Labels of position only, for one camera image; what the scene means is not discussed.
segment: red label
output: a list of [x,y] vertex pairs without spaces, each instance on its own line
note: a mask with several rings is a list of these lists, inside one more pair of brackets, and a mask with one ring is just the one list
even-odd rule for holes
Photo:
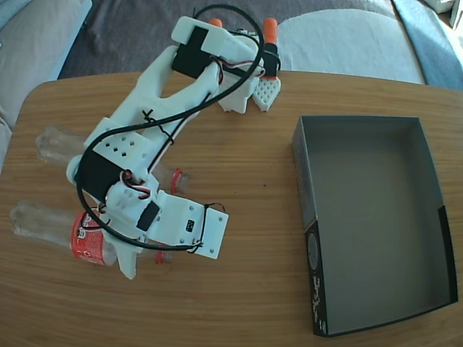
[[98,224],[87,215],[79,213],[71,230],[71,250],[77,259],[106,265],[103,258],[104,238],[101,229],[85,230]]

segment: plastic bottle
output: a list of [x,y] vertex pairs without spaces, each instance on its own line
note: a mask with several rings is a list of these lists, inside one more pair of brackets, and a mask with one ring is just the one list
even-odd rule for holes
[[[112,266],[117,259],[116,251],[112,244],[105,242],[101,230],[83,231],[77,226],[79,213],[50,208],[30,200],[21,200],[12,209],[10,218],[13,222],[13,232],[17,236],[29,238],[43,244],[53,244],[57,248],[72,251],[74,255],[83,260],[100,265]],[[74,240],[89,237],[92,239],[92,248],[98,248],[92,253],[92,249],[72,249]],[[145,249],[140,254],[143,257],[152,257],[156,263],[171,262],[173,252],[159,252]]]
[[[37,156],[45,163],[67,167],[73,157],[83,153],[85,139],[85,136],[64,127],[48,126],[35,141]],[[162,163],[154,168],[153,175],[159,188],[172,194],[185,193],[190,179],[190,175]]]

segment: sofa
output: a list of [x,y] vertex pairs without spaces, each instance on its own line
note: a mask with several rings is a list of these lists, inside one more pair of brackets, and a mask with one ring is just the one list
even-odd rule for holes
[[91,7],[91,0],[0,0],[0,172],[22,103],[58,78]]

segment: black box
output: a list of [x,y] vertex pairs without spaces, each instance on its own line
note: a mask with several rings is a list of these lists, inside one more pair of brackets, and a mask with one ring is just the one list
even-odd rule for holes
[[446,210],[418,118],[302,116],[293,148],[314,334],[458,301]]

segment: white 3d-printed robot arm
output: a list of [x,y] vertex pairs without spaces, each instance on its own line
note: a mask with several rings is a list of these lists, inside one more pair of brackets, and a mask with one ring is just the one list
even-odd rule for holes
[[[229,63],[255,59],[257,48],[245,42],[249,39],[234,37],[221,27],[192,18],[182,17],[172,38],[184,45],[192,40],[195,31],[198,34],[198,30],[202,30],[200,35],[204,34],[200,50],[210,56]],[[163,86],[172,74],[178,54],[178,47],[168,47],[140,75],[135,88],[113,115],[101,120],[85,141],[85,147],[108,130],[166,119],[200,105],[218,92],[224,71],[218,61],[207,61],[191,85],[172,96],[161,98]],[[230,100],[233,100],[235,93],[235,97],[247,101],[257,83],[258,78],[252,77],[241,87],[246,89],[245,95],[242,94],[243,89],[240,92],[238,88],[229,95],[228,101],[225,98],[225,102],[231,105],[228,108],[234,109]],[[237,111],[245,111],[245,104],[243,108],[241,101]],[[152,240],[168,246],[193,245],[195,247],[191,252],[216,259],[228,215],[208,208],[208,205],[158,191],[158,182],[150,175],[185,124],[198,113],[165,123],[162,127],[148,128],[141,134],[132,131],[106,137],[93,147],[93,161],[87,159],[82,175],[91,176],[85,180],[87,187],[91,185],[86,191],[99,205],[105,205],[101,220],[121,235],[140,242]],[[80,165],[80,158],[74,158],[68,166],[67,176],[71,181]],[[111,177],[109,183],[105,175]],[[105,240],[114,245],[121,271],[128,278],[134,278],[136,256],[142,248],[121,241],[107,231],[103,231],[103,234]]]

